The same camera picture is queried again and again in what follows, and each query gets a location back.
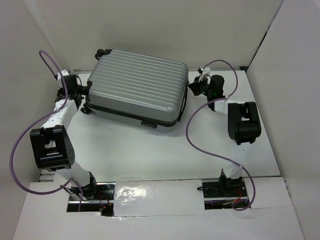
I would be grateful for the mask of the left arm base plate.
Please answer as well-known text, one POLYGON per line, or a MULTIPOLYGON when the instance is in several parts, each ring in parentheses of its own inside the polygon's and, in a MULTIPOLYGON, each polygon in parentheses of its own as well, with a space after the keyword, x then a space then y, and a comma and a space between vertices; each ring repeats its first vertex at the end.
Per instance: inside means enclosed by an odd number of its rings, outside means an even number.
POLYGON ((97 183, 95 192, 88 197, 84 196, 81 202, 81 193, 75 187, 69 187, 65 191, 69 194, 66 208, 67 213, 95 212, 105 217, 114 216, 114 182, 97 183))

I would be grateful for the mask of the dark grey hardshell suitcase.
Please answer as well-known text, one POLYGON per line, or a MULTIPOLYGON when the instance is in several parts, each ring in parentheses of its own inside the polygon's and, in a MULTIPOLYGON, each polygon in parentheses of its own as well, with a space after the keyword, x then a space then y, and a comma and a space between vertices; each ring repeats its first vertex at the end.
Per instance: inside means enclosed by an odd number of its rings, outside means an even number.
POLYGON ((118 49, 94 57, 82 113, 159 132, 177 126, 188 97, 185 63, 118 49))

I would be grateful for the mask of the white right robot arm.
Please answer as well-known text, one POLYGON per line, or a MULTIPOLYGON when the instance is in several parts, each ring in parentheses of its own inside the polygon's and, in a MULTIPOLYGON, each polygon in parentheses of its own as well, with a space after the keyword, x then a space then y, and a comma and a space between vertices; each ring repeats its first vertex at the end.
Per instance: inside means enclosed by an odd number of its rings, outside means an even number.
POLYGON ((224 95, 225 79, 221 75, 200 75, 188 85, 194 96, 204 95, 207 103, 198 108, 187 122, 185 135, 187 141, 196 150, 228 161, 230 164, 226 169, 221 170, 223 177, 227 178, 219 182, 218 190, 223 196, 230 196, 236 189, 231 179, 238 179, 243 176, 244 164, 247 159, 248 150, 251 145, 260 137, 262 132, 257 104, 254 101, 241 102, 230 100, 224 95), (205 151, 194 145, 189 138, 189 126, 193 117, 205 106, 216 113, 227 116, 227 133, 234 142, 232 158, 221 156, 205 151))

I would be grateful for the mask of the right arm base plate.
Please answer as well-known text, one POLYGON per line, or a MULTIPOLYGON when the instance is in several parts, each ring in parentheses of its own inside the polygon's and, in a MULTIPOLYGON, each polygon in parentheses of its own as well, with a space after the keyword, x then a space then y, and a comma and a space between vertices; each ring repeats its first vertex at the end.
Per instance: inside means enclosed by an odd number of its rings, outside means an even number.
POLYGON ((197 190, 203 193, 206 210, 231 209, 233 205, 236 209, 242 209, 249 203, 244 181, 224 189, 221 189, 217 181, 202 182, 197 190))

